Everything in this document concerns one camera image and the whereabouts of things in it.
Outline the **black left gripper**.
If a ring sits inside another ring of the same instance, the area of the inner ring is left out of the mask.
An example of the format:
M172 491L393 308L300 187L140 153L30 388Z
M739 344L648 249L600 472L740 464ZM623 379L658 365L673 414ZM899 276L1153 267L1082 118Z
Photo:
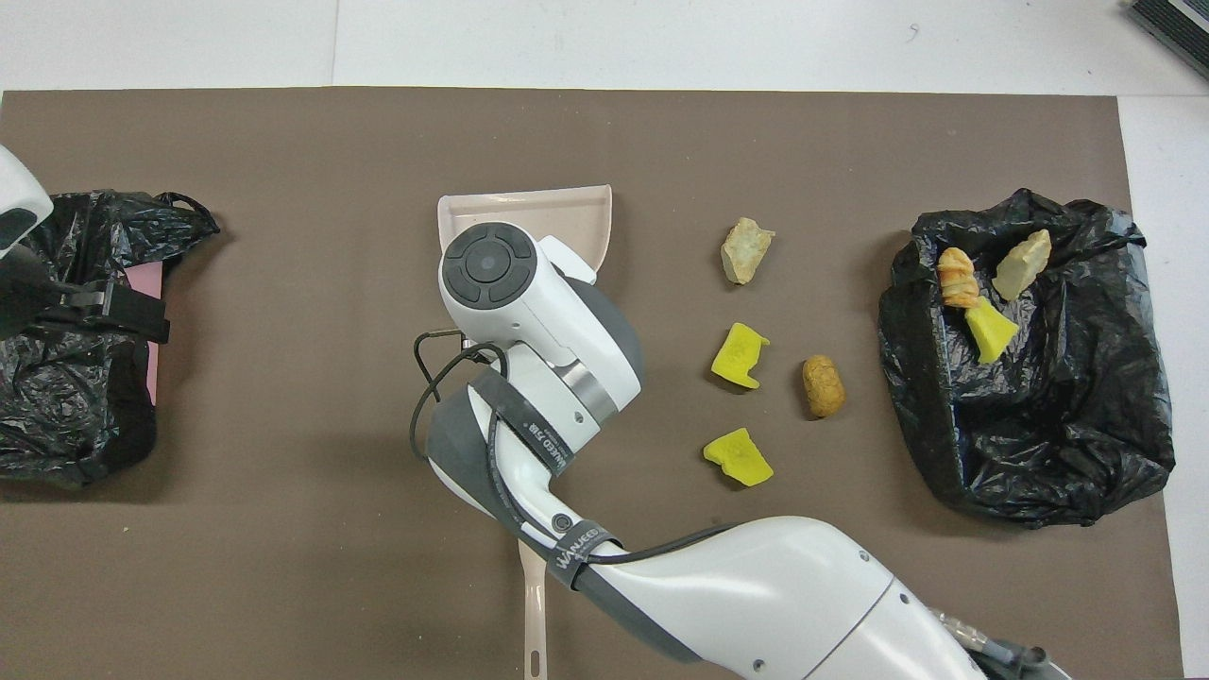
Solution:
M170 322L160 296L121 282L91 282L63 294L34 250L10 249L1 263L1 335L18 334L44 310L58 304L63 305L63 317L75 327L125 332L156 344L170 340Z

